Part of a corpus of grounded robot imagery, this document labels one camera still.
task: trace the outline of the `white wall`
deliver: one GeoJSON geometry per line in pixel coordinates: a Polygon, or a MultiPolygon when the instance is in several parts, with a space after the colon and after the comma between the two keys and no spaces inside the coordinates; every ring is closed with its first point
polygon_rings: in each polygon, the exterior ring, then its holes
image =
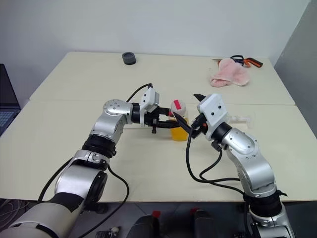
{"type": "Polygon", "coordinates": [[[269,57],[309,0],[0,0],[0,62],[22,106],[68,51],[269,57]]]}

